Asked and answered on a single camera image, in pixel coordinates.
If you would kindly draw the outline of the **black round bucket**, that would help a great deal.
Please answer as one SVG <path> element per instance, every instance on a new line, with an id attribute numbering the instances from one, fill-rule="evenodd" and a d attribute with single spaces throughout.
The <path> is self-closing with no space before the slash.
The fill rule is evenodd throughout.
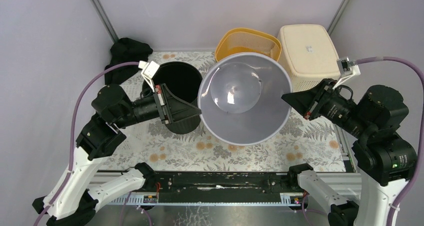
<path id="1" fill-rule="evenodd" d="M 166 84 L 169 90 L 180 99 L 197 106 L 198 90 L 202 82 L 200 72 L 185 62 L 167 62 L 160 65 L 153 77 L 155 85 Z M 144 81 L 142 89 L 149 85 Z M 195 116 L 175 124 L 165 124 L 175 134 L 188 134 L 200 124 L 200 116 Z"/>

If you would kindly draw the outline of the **cream large container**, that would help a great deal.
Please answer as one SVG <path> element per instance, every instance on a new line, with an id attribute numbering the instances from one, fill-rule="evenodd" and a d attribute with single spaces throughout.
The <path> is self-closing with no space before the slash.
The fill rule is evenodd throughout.
<path id="1" fill-rule="evenodd" d="M 322 79 L 338 79 L 338 53 L 321 25 L 296 24 L 281 27 L 278 63 L 287 71 L 294 92 L 315 87 Z"/>

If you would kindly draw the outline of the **grey bucket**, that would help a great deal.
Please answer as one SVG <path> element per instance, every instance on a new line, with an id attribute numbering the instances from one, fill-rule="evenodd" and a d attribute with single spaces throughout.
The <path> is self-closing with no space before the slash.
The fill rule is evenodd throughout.
<path id="1" fill-rule="evenodd" d="M 262 143 L 287 123 L 293 91 L 286 70 L 259 53 L 237 53 L 210 68 L 198 90 L 201 121 L 217 139 L 239 146 Z"/>

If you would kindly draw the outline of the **yellow plastic waste basket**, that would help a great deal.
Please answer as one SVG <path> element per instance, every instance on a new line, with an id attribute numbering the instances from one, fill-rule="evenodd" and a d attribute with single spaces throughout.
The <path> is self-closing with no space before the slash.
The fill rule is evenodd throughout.
<path id="1" fill-rule="evenodd" d="M 282 45 L 270 34 L 248 28 L 235 28 L 221 38 L 215 49 L 214 58 L 218 62 L 230 55 L 244 52 L 263 54 L 278 61 Z"/>

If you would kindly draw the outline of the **white perforated basket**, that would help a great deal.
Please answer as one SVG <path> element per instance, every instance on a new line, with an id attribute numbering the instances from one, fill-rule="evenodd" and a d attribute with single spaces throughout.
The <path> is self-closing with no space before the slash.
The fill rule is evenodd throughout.
<path id="1" fill-rule="evenodd" d="M 121 85 L 131 101 L 141 98 L 142 84 Z M 115 154 L 130 154 L 132 152 L 142 152 L 145 149 L 145 143 L 148 142 L 150 134 L 148 133 L 149 124 L 153 121 L 142 122 L 125 129 L 121 129 L 126 135 L 126 140 L 115 150 Z"/>

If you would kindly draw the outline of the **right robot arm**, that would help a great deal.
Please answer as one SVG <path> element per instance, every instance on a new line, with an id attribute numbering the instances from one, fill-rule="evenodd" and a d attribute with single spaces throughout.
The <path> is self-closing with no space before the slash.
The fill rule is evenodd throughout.
<path id="1" fill-rule="evenodd" d="M 355 138 L 360 201 L 339 195 L 306 163 L 291 166 L 286 183 L 291 191 L 312 196 L 325 209 L 330 225 L 393 225 L 395 200 L 412 181 L 419 161 L 414 148 L 397 134 L 409 109 L 391 87 L 373 85 L 358 103 L 343 97 L 343 88 L 323 79 L 312 89 L 282 99 L 304 119 L 324 117 Z"/>

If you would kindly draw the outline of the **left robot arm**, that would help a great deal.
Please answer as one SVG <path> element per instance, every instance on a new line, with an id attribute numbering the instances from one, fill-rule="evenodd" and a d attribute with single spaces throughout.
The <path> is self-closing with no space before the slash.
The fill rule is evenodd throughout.
<path id="1" fill-rule="evenodd" d="M 100 186 L 90 186 L 98 169 L 113 155 L 126 136 L 123 128 L 159 118 L 163 124 L 185 122 L 201 115 L 195 104 L 173 94 L 165 84 L 156 85 L 149 97 L 131 101 L 120 85 L 104 86 L 92 101 L 95 114 L 71 148 L 69 163 L 48 195 L 33 201 L 47 225 L 86 225 L 109 202 L 138 189 L 158 185 L 156 172 L 145 162 Z"/>

